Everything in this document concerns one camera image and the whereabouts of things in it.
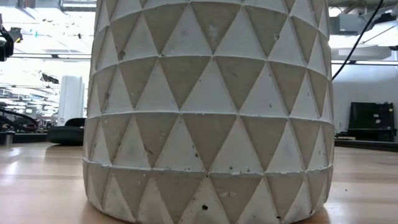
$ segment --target white wall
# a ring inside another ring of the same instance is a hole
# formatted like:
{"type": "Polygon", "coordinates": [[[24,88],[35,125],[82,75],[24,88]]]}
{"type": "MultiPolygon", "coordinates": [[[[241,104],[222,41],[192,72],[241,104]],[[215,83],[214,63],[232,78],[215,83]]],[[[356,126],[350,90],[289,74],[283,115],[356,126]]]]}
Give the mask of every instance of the white wall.
{"type": "MultiPolygon", "coordinates": [[[[333,74],[341,65],[333,65],[333,74]]],[[[336,130],[346,131],[351,102],[393,103],[398,127],[398,67],[346,65],[333,81],[336,130]]]]}

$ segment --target wooden table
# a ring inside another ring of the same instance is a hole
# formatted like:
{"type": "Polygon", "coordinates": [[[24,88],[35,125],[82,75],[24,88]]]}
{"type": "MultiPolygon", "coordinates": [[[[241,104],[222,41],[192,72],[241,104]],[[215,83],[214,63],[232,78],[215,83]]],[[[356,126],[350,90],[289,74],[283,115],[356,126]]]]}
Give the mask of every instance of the wooden table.
{"type": "MultiPolygon", "coordinates": [[[[123,223],[86,199],[80,147],[0,147],[0,223],[123,223]]],[[[398,154],[336,148],[328,203],[303,223],[398,223],[398,154]]]]}

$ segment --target black cable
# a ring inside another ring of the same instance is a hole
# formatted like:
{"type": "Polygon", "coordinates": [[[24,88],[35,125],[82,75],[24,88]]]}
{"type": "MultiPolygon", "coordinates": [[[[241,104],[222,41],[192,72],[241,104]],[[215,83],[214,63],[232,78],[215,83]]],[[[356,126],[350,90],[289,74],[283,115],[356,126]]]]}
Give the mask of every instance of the black cable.
{"type": "Polygon", "coordinates": [[[376,16],[376,14],[379,12],[382,4],[383,4],[384,0],[380,0],[379,5],[377,6],[376,10],[373,12],[373,15],[371,16],[371,18],[369,19],[368,23],[366,24],[365,28],[362,30],[361,35],[359,35],[358,39],[356,40],[354,47],[351,49],[351,51],[349,52],[346,60],[344,61],[344,63],[342,64],[342,66],[339,68],[339,70],[334,74],[334,76],[331,78],[332,80],[334,80],[342,71],[342,69],[344,68],[344,66],[346,66],[347,62],[349,61],[349,59],[351,58],[352,54],[354,53],[356,47],[359,44],[359,41],[361,41],[362,36],[365,34],[365,32],[368,30],[368,27],[371,25],[374,17],[376,16]]]}

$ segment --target triangle pattern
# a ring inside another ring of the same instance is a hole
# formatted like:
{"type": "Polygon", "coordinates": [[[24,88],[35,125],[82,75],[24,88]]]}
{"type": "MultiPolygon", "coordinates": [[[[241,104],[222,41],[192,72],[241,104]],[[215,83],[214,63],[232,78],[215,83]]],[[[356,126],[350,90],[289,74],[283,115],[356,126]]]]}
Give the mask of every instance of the triangle pattern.
{"type": "Polygon", "coordinates": [[[324,169],[328,166],[326,163],[325,144],[323,141],[323,131],[322,128],[320,128],[311,161],[308,165],[308,170],[324,169]]]}
{"type": "Polygon", "coordinates": [[[215,52],[241,6],[221,2],[191,2],[210,49],[215,52]]]}
{"type": "Polygon", "coordinates": [[[325,63],[323,60],[322,48],[319,42],[319,33],[315,38],[315,43],[312,48],[311,58],[308,62],[307,68],[314,70],[318,73],[321,73],[324,76],[327,76],[325,63]]]}
{"type": "Polygon", "coordinates": [[[181,224],[217,223],[229,224],[223,207],[213,190],[209,178],[205,178],[193,196],[181,219],[181,224]]]}
{"type": "Polygon", "coordinates": [[[100,208],[103,204],[105,187],[108,183],[110,170],[111,169],[109,167],[102,166],[100,164],[88,164],[88,179],[91,180],[92,189],[100,208]]]}
{"type": "Polygon", "coordinates": [[[116,47],[119,60],[123,59],[122,56],[124,56],[125,53],[122,53],[122,51],[127,44],[134,26],[136,25],[139,15],[140,12],[132,13],[111,23],[114,45],[116,47]]]}
{"type": "Polygon", "coordinates": [[[287,119],[242,116],[242,120],[260,163],[266,170],[280,143],[287,119]]]}
{"type": "Polygon", "coordinates": [[[210,46],[190,5],[186,8],[169,41],[164,55],[211,55],[210,46]]]}
{"type": "Polygon", "coordinates": [[[265,61],[238,57],[217,57],[216,61],[229,94],[237,109],[240,109],[264,68],[265,61]]]}
{"type": "Polygon", "coordinates": [[[104,196],[104,212],[113,216],[119,217],[125,221],[134,221],[130,209],[123,198],[119,185],[116,182],[114,174],[109,178],[109,184],[104,196]]]}
{"type": "Polygon", "coordinates": [[[285,13],[285,6],[281,0],[264,1],[264,0],[246,0],[246,4],[254,7],[261,7],[273,11],[285,13]]]}
{"type": "Polygon", "coordinates": [[[311,161],[312,153],[314,151],[315,143],[318,138],[320,123],[316,121],[296,118],[292,118],[291,122],[294,128],[305,168],[308,168],[308,165],[311,161]]]}
{"type": "Polygon", "coordinates": [[[261,178],[259,176],[214,174],[210,176],[210,179],[229,222],[236,223],[252,198],[261,178]]]}
{"type": "Polygon", "coordinates": [[[196,82],[183,104],[182,110],[203,113],[236,112],[235,105],[229,96],[220,70],[213,60],[210,60],[203,71],[203,75],[196,82]]]}
{"type": "Polygon", "coordinates": [[[274,72],[280,95],[290,114],[303,83],[305,68],[278,62],[269,63],[274,72]]]}
{"type": "Polygon", "coordinates": [[[272,174],[267,175],[267,181],[277,214],[283,220],[299,193],[303,184],[303,175],[272,174]]]}
{"type": "Polygon", "coordinates": [[[326,76],[308,70],[308,75],[311,80],[312,90],[314,93],[315,102],[317,103],[317,108],[319,111],[319,117],[323,114],[323,105],[325,104],[326,88],[328,86],[328,80],[326,76]]]}
{"type": "Polygon", "coordinates": [[[203,172],[203,165],[181,117],[177,118],[155,167],[203,172]]]}
{"type": "Polygon", "coordinates": [[[98,125],[98,130],[96,134],[96,139],[94,143],[93,152],[91,155],[91,160],[99,164],[111,165],[111,159],[109,158],[109,152],[106,148],[106,140],[104,134],[104,128],[102,122],[98,125]]]}
{"type": "Polygon", "coordinates": [[[280,116],[285,114],[282,99],[278,94],[275,80],[267,64],[260,73],[239,113],[249,116],[280,116]]]}
{"type": "Polygon", "coordinates": [[[132,0],[118,0],[118,5],[116,6],[113,15],[112,21],[116,21],[124,16],[128,16],[135,12],[139,12],[142,10],[141,5],[137,1],[132,0]]]}
{"type": "Polygon", "coordinates": [[[156,172],[156,184],[174,223],[178,223],[203,180],[202,173],[156,172]]]}
{"type": "Polygon", "coordinates": [[[317,37],[318,34],[318,29],[296,17],[292,17],[292,22],[297,34],[297,39],[299,43],[298,45],[300,46],[305,61],[309,62],[311,58],[312,49],[315,43],[315,38],[317,37]]]}
{"type": "Polygon", "coordinates": [[[312,17],[312,12],[308,0],[296,0],[293,5],[290,16],[296,17],[310,24],[311,26],[317,27],[314,18],[312,17]]]}
{"type": "Polygon", "coordinates": [[[240,57],[248,58],[266,57],[261,50],[256,33],[244,9],[241,9],[236,15],[231,27],[218,46],[215,55],[239,55],[240,57]]]}
{"type": "MultiPolygon", "coordinates": [[[[261,0],[260,4],[273,4],[275,2],[279,2],[279,0],[261,0]]],[[[284,12],[281,13],[262,7],[246,6],[245,9],[248,12],[248,16],[257,34],[258,40],[260,41],[261,47],[266,56],[268,56],[280,37],[280,32],[286,22],[287,15],[284,12]]]]}
{"type": "Polygon", "coordinates": [[[113,164],[123,167],[150,169],[135,116],[131,118],[130,123],[127,126],[126,133],[123,136],[123,140],[113,164]]]}
{"type": "Polygon", "coordinates": [[[303,220],[308,218],[311,214],[311,204],[308,196],[308,187],[303,182],[300,190],[298,190],[297,196],[293,201],[292,206],[286,214],[284,223],[292,223],[296,220],[303,220]]]}
{"type": "Polygon", "coordinates": [[[178,111],[169,84],[158,61],[136,106],[138,111],[178,111]]]}
{"type": "Polygon", "coordinates": [[[139,16],[138,21],[136,22],[136,25],[127,40],[127,44],[123,52],[124,60],[159,55],[156,51],[155,43],[152,40],[152,35],[150,34],[147,22],[143,14],[139,16]]]}
{"type": "Polygon", "coordinates": [[[303,171],[299,149],[297,149],[294,140],[294,134],[290,128],[290,124],[286,124],[286,128],[280,143],[272,157],[267,173],[288,173],[303,171]]]}
{"type": "Polygon", "coordinates": [[[156,58],[142,58],[119,64],[127,93],[133,108],[136,107],[154,68],[156,58]]]}
{"type": "Polygon", "coordinates": [[[164,74],[179,108],[188,98],[209,61],[210,57],[201,56],[160,58],[164,74]]]}
{"type": "Polygon", "coordinates": [[[232,174],[264,172],[240,118],[235,121],[210,172],[232,174]]]}
{"type": "Polygon", "coordinates": [[[287,19],[274,48],[269,54],[268,60],[292,65],[305,66],[299,43],[294,34],[294,27],[290,19],[287,19]]]}
{"type": "Polygon", "coordinates": [[[313,99],[312,90],[310,88],[310,84],[308,84],[309,80],[307,77],[304,77],[303,84],[298,93],[296,102],[294,104],[292,113],[290,117],[293,118],[306,118],[306,119],[318,119],[318,113],[316,104],[313,99]]]}
{"type": "Polygon", "coordinates": [[[151,167],[155,165],[162,152],[177,116],[178,114],[173,113],[136,114],[138,128],[151,167]]]}
{"type": "Polygon", "coordinates": [[[243,210],[238,223],[279,224],[279,220],[276,216],[271,195],[264,179],[262,179],[248,205],[243,210]]]}
{"type": "Polygon", "coordinates": [[[133,217],[138,217],[139,204],[148,183],[148,171],[113,168],[120,191],[133,217]]]}
{"type": "Polygon", "coordinates": [[[324,170],[314,170],[307,173],[308,185],[310,187],[311,209],[314,210],[320,200],[323,187],[325,185],[328,172],[324,170]]]}
{"type": "Polygon", "coordinates": [[[116,65],[118,60],[118,54],[114,47],[114,39],[111,29],[108,29],[105,35],[104,43],[101,48],[101,54],[99,55],[96,70],[100,71],[112,65],[116,65]]]}
{"type": "Polygon", "coordinates": [[[121,145],[127,125],[131,119],[131,114],[116,114],[101,117],[101,124],[103,127],[106,147],[111,162],[116,158],[118,148],[121,145]]]}
{"type": "Polygon", "coordinates": [[[209,170],[231,130],[236,115],[183,114],[200,159],[209,170]]]}
{"type": "Polygon", "coordinates": [[[142,223],[174,224],[153,178],[148,180],[142,196],[138,220],[142,223]]]}
{"type": "Polygon", "coordinates": [[[109,98],[105,102],[104,113],[125,113],[133,111],[129,94],[123,81],[120,68],[116,69],[113,83],[109,89],[109,98]]]}
{"type": "Polygon", "coordinates": [[[323,140],[325,142],[325,152],[327,164],[330,164],[333,157],[333,145],[335,141],[335,129],[333,124],[322,123],[323,140]]]}
{"type": "Polygon", "coordinates": [[[144,11],[158,53],[162,53],[166,42],[181,18],[185,6],[186,4],[166,4],[144,11]]]}

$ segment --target black object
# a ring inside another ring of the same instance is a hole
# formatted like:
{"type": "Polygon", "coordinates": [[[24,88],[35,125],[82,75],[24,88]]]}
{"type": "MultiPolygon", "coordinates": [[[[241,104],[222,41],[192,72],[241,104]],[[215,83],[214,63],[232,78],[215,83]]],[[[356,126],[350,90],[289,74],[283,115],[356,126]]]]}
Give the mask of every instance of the black object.
{"type": "Polygon", "coordinates": [[[84,140],[84,127],[86,118],[73,118],[64,126],[52,127],[47,132],[47,140],[51,143],[65,146],[82,146],[84,140]]]}
{"type": "Polygon", "coordinates": [[[362,141],[393,142],[397,134],[394,126],[394,105],[351,103],[347,133],[362,141]]]}

